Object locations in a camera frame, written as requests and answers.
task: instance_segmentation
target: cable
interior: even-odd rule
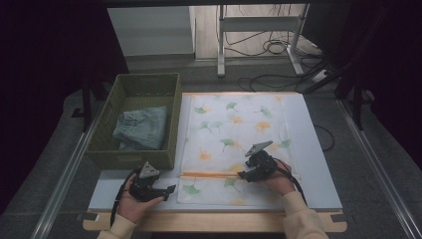
[[[114,223],[115,214],[117,213],[118,204],[120,203],[121,195],[123,194],[124,187],[126,186],[127,182],[129,181],[130,177],[137,173],[139,169],[134,169],[124,180],[124,183],[121,185],[120,189],[118,190],[117,196],[114,200],[114,205],[112,206],[111,210],[111,216],[109,219],[109,226],[112,227],[112,224]]]
[[[324,131],[326,131],[328,134],[329,134],[329,136],[331,137],[331,145],[330,146],[328,146],[328,147],[326,147],[326,148],[323,148],[322,149],[322,151],[329,151],[329,150],[331,150],[332,148],[334,148],[334,146],[335,146],[335,139],[334,139],[334,135],[328,130],[328,129],[326,129],[325,127],[323,127],[323,126],[320,126],[320,125],[317,125],[317,124],[314,124],[314,127],[318,127],[318,128],[320,128],[320,129],[322,129],[322,130],[324,130]]]
[[[279,168],[279,167],[277,167],[277,166],[273,166],[273,165],[270,165],[270,164],[267,164],[266,162],[260,162],[261,164],[264,164],[264,165],[266,165],[266,166],[268,166],[268,167],[271,167],[272,169],[274,169],[274,170],[276,170],[276,171],[278,171],[278,172],[280,172],[280,173],[282,173],[282,174],[284,174],[294,185],[295,185],[295,187],[296,187],[296,189],[298,190],[298,192],[301,194],[301,196],[302,196],[302,199],[304,200],[304,203],[306,204],[306,205],[308,205],[307,204],[307,200],[305,199],[305,194],[304,194],[304,191],[302,190],[302,187],[301,187],[301,185],[299,184],[299,182],[298,182],[298,180],[295,178],[295,177],[293,177],[292,176],[292,174],[289,172],[289,171],[286,171],[286,170],[284,170],[284,169],[282,169],[282,168]]]

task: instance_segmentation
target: table surface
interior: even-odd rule
[[[162,186],[174,184],[179,174],[181,155],[184,148],[184,137],[189,117],[190,96],[197,94],[183,94],[180,114],[180,125],[176,153],[175,169],[164,173]],[[245,93],[224,93],[224,95],[246,95]],[[341,232],[347,227],[344,221],[334,222],[331,215],[341,215],[341,203],[335,191],[325,158],[323,157],[317,135],[308,113],[304,98],[300,94],[280,94],[286,107],[287,122],[295,145],[295,154],[303,158],[298,170],[303,176],[302,187],[306,193],[311,208],[318,210],[326,231]],[[128,172],[123,170],[105,170],[95,189],[89,211],[98,215],[97,221],[84,221],[87,230],[106,230],[109,226],[109,212],[115,193]],[[212,232],[280,232],[283,231],[282,219],[284,213],[280,208],[271,206],[223,206],[223,205],[194,205],[177,203],[176,196],[158,205],[158,209],[151,211],[145,223],[139,225],[142,231],[212,231]]]

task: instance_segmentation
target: green leaf print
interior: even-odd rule
[[[236,112],[236,109],[235,109],[236,104],[237,104],[237,103],[229,103],[229,104],[227,104],[227,106],[226,106],[226,110],[231,109],[231,110],[233,110],[233,111],[235,111],[235,112]]]
[[[271,115],[270,111],[268,110],[268,108],[261,106],[261,110],[255,113],[262,113],[264,115],[264,117],[266,118],[272,118],[273,116]]]
[[[224,138],[224,139],[221,139],[220,141],[224,143],[223,151],[224,151],[224,148],[226,148],[226,146],[234,146],[235,145],[235,141],[233,139],[230,139],[230,138]]]
[[[289,147],[291,145],[291,143],[292,143],[291,140],[290,139],[287,139],[287,140],[282,141],[281,143],[279,143],[279,147],[286,148],[286,147]]]
[[[207,128],[210,132],[212,132],[211,129],[208,127],[208,121],[204,121],[201,123],[201,126],[199,127],[199,129],[203,129],[203,128]]]
[[[211,122],[210,123],[210,127],[217,127],[218,128],[218,132],[220,132],[221,125],[223,125],[223,123],[220,122],[220,121],[214,121],[214,122]]]
[[[239,189],[236,188],[235,183],[236,183],[236,179],[227,178],[224,181],[224,187],[227,188],[229,186],[233,186],[236,189],[236,191],[240,192]]]
[[[198,114],[205,114],[205,113],[207,113],[207,111],[205,111],[203,107],[201,107],[201,108],[194,108],[194,111],[196,111]]]
[[[194,185],[183,185],[183,191],[189,195],[195,195],[201,192],[201,190],[196,189]]]

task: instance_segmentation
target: black wire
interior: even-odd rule
[[[253,84],[258,84],[258,85],[262,85],[262,86],[265,86],[265,87],[268,87],[268,88],[273,88],[274,90],[278,90],[278,91],[279,90],[282,90],[282,89],[284,89],[286,87],[289,87],[289,86],[296,86],[295,87],[295,91],[296,91],[297,90],[297,87],[299,86],[299,84],[302,84],[303,82],[311,79],[317,72],[319,72],[320,70],[322,70],[326,65],[327,65],[327,62],[321,61],[321,62],[317,63],[315,66],[313,66],[312,68],[310,68],[307,71],[307,73],[304,74],[301,77],[297,77],[297,76],[285,76],[285,75],[269,75],[269,74],[266,74],[266,75],[260,75],[258,77],[252,78],[252,79],[251,78],[239,78],[238,79],[238,86],[241,89],[243,89],[245,91],[248,91],[248,92],[256,92],[256,90],[253,87]],[[291,79],[297,79],[297,81],[294,81],[294,82],[288,83],[288,84],[283,84],[283,85],[280,85],[280,86],[269,85],[267,83],[264,83],[264,82],[259,81],[259,79],[268,78],[268,77],[272,77],[272,78],[291,78]],[[249,89],[246,89],[246,88],[242,87],[241,81],[244,81],[244,80],[245,81],[249,81]]]
[[[326,133],[328,133],[329,134],[329,136],[331,137],[331,145],[330,146],[328,146],[328,147],[326,147],[326,148],[323,148],[322,149],[322,151],[329,151],[329,150],[331,150],[331,149],[333,149],[334,148],[334,146],[335,146],[335,139],[334,139],[334,135],[327,129],[327,128],[325,128],[325,127],[323,127],[323,126],[321,126],[321,125],[317,125],[317,124],[314,124],[314,127],[318,127],[318,128],[320,128],[320,129],[322,129],[322,130],[324,130]]]
[[[298,180],[295,177],[293,177],[292,174],[289,171],[285,171],[282,168],[279,168],[277,166],[273,166],[273,165],[267,164],[265,162],[260,162],[260,163],[262,163],[262,164],[264,164],[264,165],[266,165],[268,167],[271,167],[272,169],[275,169],[276,171],[284,174],[295,185],[295,187],[298,189],[298,192],[301,194],[302,199],[304,200],[304,203],[306,205],[308,205],[307,204],[307,200],[305,199],[305,194],[304,194],[304,191],[302,190],[301,185],[299,184]]]
[[[118,204],[120,203],[120,198],[121,195],[124,192],[124,186],[127,184],[127,182],[129,181],[130,177],[132,175],[134,175],[135,173],[137,173],[139,171],[139,169],[134,169],[128,176],[127,178],[124,180],[124,183],[121,185],[120,189],[118,190],[117,196],[115,197],[114,200],[114,205],[112,206],[112,210],[111,210],[111,216],[109,219],[109,226],[112,227],[112,224],[114,223],[114,219],[115,219],[115,214],[117,213],[117,207]]]

